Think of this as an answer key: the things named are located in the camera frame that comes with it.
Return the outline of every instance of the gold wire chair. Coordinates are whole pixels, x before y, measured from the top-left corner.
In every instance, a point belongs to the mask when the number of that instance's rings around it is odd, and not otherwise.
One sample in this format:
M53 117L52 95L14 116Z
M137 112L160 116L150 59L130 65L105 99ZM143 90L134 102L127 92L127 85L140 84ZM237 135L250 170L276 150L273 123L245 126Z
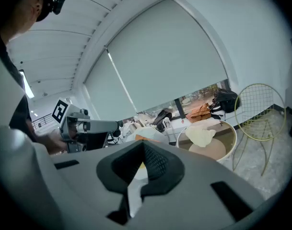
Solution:
M283 103L284 108L284 121L282 125L279 126L275 122L275 116L274 116L274 96L275 98L280 98ZM239 109L236 110L237 102L241 101L242 106L242 112L239 113ZM272 147L274 144L275 137L282 131L285 121L286 121L286 109L284 107L284 102L279 93L270 87L269 85L262 84L262 83L255 83L247 86L244 88L240 94L238 95L235 106L235 119L237 121L237 124L239 125L240 129L243 131L243 136L237 145L236 149L234 150L233 154L233 171L236 169L239 161L242 158L242 155L245 151L245 148L247 146L248 140L256 140L260 141L261 146L265 153L265 165L263 168L263 171L261 173L261 176L264 174L269 157L272 151ZM242 150L242 153L238 159L238 162L234 166L234 157L237 148L239 147L240 143L243 140L243 137L247 135L247 140L245 142L244 149ZM272 140L269 156L267 157L266 150L263 145L263 141L269 141Z

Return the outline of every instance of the railing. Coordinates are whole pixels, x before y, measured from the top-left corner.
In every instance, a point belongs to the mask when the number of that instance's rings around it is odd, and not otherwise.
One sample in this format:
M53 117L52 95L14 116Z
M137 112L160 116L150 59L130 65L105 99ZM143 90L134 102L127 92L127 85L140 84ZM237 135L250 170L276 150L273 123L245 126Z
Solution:
M43 127L46 127L48 125L51 125L54 123L54 120L52 119L51 114L48 114L42 118L39 118L32 122L34 130L41 129Z

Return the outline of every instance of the black bag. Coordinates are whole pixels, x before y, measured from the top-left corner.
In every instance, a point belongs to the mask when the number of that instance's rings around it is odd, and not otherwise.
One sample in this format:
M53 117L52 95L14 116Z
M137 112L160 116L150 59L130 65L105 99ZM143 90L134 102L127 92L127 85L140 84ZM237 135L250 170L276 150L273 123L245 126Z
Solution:
M226 113L234 112L236 98L237 94L231 90L217 89L214 92L213 104L210 106L211 113L220 110L223 110ZM236 108L238 108L239 106L240 101L236 103Z
M162 110L156 117L156 119L154 120L154 122L152 123L153 125L156 125L156 129L160 132L163 132L165 130L165 127L163 125L163 120L164 118L168 117L169 119L172 118L172 114L166 110Z

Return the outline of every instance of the roller blind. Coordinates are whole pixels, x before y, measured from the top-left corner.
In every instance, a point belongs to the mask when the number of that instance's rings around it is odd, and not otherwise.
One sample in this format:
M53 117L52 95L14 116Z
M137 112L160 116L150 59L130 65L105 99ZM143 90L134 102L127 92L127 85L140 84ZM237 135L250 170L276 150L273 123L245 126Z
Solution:
M207 35L171 0L130 22L108 50L138 112L227 79Z
M95 63L85 86L101 120L119 121L136 115L106 51Z

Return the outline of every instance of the ceiling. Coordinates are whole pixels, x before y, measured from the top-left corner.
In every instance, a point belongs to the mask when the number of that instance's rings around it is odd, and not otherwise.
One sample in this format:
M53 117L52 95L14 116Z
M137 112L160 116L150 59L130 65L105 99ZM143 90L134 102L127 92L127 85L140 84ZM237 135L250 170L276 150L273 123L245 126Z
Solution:
M50 15L10 41L8 52L25 71L33 100L72 89L82 54L99 24L122 0L65 0Z

